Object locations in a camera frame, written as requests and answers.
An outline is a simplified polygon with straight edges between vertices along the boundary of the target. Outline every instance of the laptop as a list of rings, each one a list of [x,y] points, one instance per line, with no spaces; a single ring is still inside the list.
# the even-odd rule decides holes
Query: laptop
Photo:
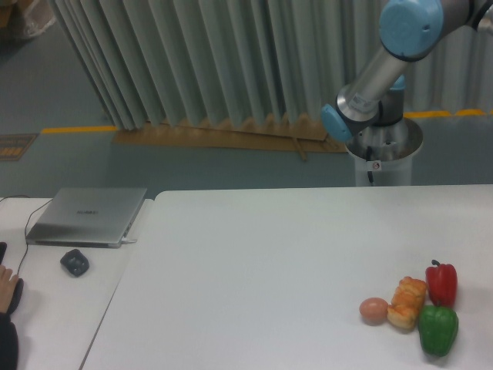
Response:
[[[26,238],[29,244],[120,247],[147,189],[62,188]]]

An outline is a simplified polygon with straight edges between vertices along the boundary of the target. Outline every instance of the hand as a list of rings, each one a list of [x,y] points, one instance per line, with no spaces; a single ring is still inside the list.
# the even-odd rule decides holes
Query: hand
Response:
[[[12,276],[12,270],[0,265],[0,313],[5,314],[12,300],[18,276]]]

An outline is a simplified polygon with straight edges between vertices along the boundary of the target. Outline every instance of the red bell pepper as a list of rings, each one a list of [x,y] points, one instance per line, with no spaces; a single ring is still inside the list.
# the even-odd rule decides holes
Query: red bell pepper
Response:
[[[435,306],[453,308],[457,295],[457,271],[451,264],[431,262],[436,267],[426,269],[426,282],[430,299]]]

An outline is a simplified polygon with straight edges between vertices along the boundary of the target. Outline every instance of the label sticker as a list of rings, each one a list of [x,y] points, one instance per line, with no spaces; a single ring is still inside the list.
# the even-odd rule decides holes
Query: label sticker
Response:
[[[367,162],[368,172],[378,172],[382,171],[382,162],[380,160],[372,160]]]
[[[356,110],[359,110],[362,113],[371,112],[374,107],[378,104],[378,101],[375,100],[367,100],[360,94],[356,94],[353,99],[349,102],[349,106]]]

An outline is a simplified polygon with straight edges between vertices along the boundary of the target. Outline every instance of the laptop logo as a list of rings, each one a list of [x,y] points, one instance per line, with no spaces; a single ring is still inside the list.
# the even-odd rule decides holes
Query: laptop logo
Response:
[[[77,214],[98,214],[98,210],[78,210]]]

